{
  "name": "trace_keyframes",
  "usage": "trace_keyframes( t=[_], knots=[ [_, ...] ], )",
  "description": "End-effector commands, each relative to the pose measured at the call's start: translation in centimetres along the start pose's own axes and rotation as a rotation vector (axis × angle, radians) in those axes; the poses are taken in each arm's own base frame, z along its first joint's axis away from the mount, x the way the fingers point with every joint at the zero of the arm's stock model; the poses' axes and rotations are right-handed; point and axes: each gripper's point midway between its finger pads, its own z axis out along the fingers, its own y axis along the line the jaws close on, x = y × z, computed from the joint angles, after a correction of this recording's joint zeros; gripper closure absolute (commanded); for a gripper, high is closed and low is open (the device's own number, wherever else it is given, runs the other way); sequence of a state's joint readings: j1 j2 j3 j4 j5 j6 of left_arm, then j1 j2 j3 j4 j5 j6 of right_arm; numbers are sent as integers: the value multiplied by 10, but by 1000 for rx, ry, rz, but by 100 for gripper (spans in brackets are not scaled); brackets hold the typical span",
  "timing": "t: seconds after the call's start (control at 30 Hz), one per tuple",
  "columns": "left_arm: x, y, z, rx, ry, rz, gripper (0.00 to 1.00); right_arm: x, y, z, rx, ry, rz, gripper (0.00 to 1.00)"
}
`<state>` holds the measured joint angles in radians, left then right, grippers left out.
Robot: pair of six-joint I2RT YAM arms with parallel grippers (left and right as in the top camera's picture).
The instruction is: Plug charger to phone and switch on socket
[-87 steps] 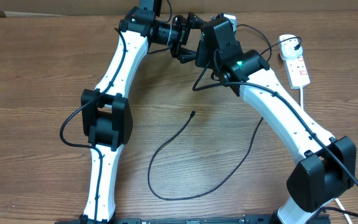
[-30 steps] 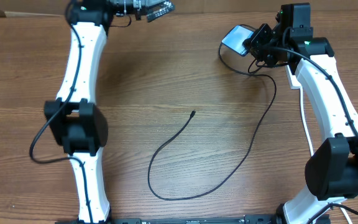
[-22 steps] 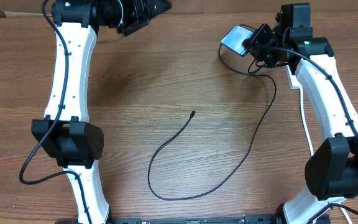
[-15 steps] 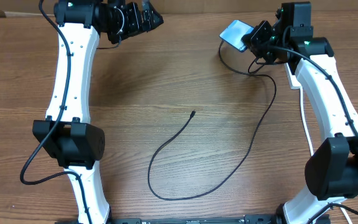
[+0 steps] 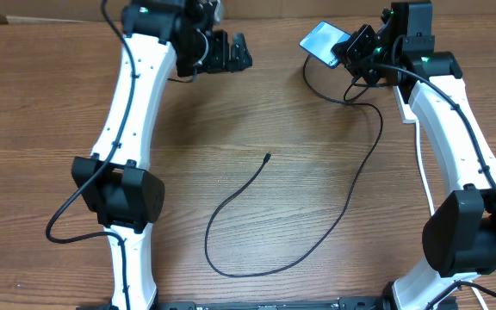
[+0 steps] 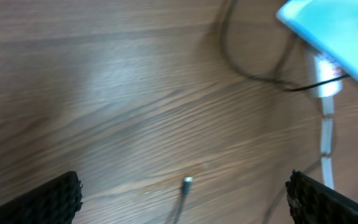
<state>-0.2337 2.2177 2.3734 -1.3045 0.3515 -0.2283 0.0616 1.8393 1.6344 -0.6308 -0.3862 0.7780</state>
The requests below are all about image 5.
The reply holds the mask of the Samsung Galaxy smartphone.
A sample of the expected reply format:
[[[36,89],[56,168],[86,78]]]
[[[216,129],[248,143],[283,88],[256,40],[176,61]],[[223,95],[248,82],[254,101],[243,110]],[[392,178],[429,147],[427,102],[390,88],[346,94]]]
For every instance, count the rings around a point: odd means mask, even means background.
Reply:
[[[322,21],[300,41],[299,46],[329,68],[336,68],[340,60],[332,48],[349,38],[344,30]]]

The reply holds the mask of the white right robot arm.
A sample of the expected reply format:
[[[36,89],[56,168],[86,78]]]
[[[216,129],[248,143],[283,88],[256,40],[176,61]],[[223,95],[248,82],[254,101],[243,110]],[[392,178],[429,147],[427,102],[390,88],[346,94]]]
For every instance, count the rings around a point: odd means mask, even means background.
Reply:
[[[383,309],[451,309],[454,291],[496,270],[496,158],[470,108],[462,69],[435,50],[429,1],[394,2],[382,26],[361,26],[332,53],[357,78],[394,87],[431,143],[446,197],[425,223],[423,258],[391,282]]]

